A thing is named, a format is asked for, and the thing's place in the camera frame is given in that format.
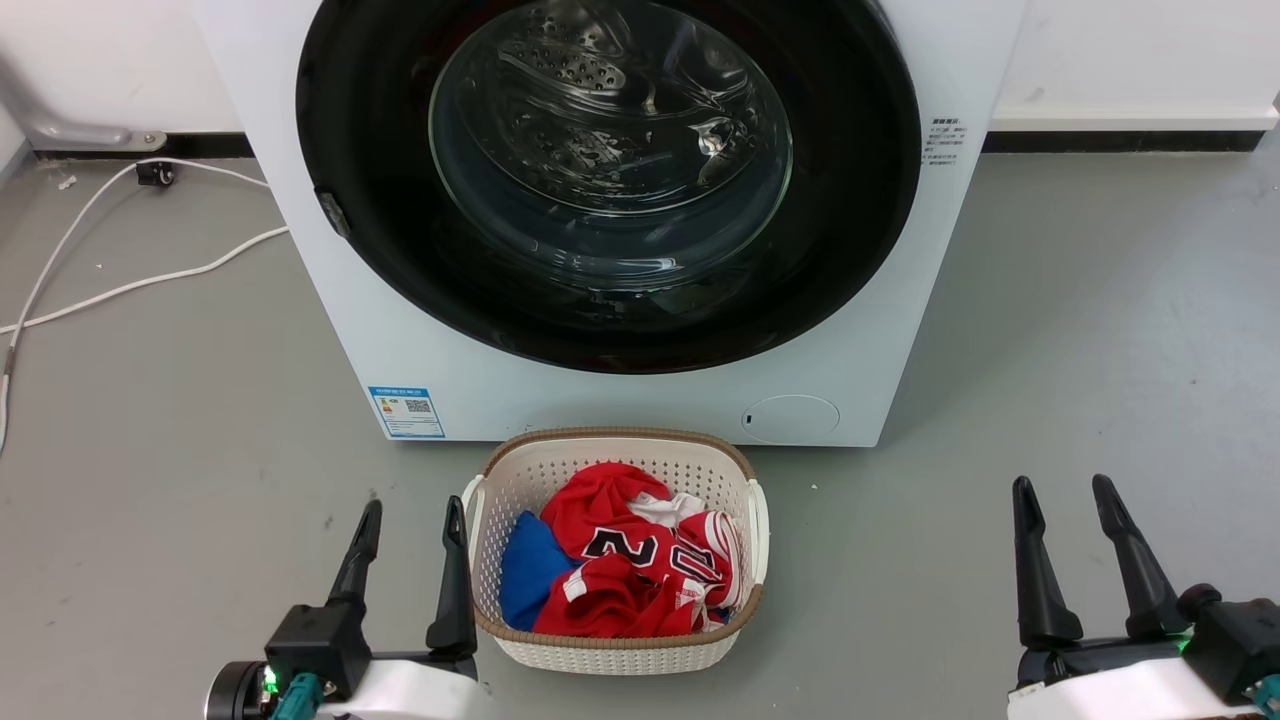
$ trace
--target laundry basket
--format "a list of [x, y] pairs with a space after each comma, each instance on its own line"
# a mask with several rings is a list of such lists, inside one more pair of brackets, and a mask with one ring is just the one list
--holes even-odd
[[[708, 633], [669, 638], [598, 639], [515, 630], [502, 621], [498, 588], [502, 553], [525, 510], [540, 512], [556, 491], [582, 468], [618, 461], [635, 465], [672, 493], [701, 497], [733, 519], [741, 539], [739, 568], [751, 592], [730, 621]], [[751, 465], [732, 445], [678, 430], [576, 428], [543, 430], [508, 441], [467, 486], [462, 503], [471, 519], [471, 589], [476, 624], [517, 662], [544, 670], [591, 675], [660, 675], [701, 670], [733, 647], [755, 614], [769, 566], [769, 511]]]

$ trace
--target green led light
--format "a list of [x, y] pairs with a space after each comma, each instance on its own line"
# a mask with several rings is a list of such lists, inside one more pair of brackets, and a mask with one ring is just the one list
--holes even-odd
[[262, 667], [262, 689], [271, 694], [280, 692], [280, 687], [275, 682], [275, 670], [271, 670], [270, 665]]

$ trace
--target black baseboard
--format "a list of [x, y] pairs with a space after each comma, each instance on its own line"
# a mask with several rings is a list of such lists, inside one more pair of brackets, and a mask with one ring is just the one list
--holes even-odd
[[988, 132], [983, 152], [1252, 152], [1260, 129]]
[[115, 152], [104, 150], [37, 150], [41, 160], [141, 160], [143, 158], [178, 158], [179, 160], [212, 160], [218, 158], [252, 158], [253, 147], [242, 132], [169, 133], [165, 143], [151, 152]]
[[[1263, 131], [988, 132], [983, 152], [1251, 152]], [[252, 158], [242, 132], [173, 133], [154, 152], [95, 150], [36, 151], [42, 160], [138, 160], [166, 155], [183, 160]]]

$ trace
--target concrete floor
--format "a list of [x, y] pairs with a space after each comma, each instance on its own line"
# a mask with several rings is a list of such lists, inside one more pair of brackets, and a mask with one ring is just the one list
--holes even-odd
[[[113, 168], [28, 168], [0, 192], [0, 319]], [[984, 158], [882, 446], [748, 451], [773, 552], [730, 656], [582, 678], [483, 638], [481, 679], [522, 719], [1000, 717], [1020, 473], [1089, 633], [1126, 615], [1094, 471], [1175, 587], [1280, 596], [1277, 186], [1276, 136], [1253, 155]], [[220, 177], [120, 187], [40, 309], [278, 224], [268, 193]], [[323, 601], [371, 491], [388, 502], [365, 630], [379, 650], [420, 647], [444, 501], [489, 451], [383, 439], [284, 238], [31, 331], [0, 457], [6, 711], [198, 712], [224, 662], [257, 656], [289, 605]]]

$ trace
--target warning label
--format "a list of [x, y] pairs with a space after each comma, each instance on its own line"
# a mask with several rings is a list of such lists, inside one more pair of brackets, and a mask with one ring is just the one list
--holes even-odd
[[444, 437], [444, 428], [425, 387], [371, 387], [369, 395], [387, 425], [387, 434], [403, 438]]
[[955, 165], [969, 128], [960, 118], [933, 118], [924, 135], [924, 155], [920, 164]]

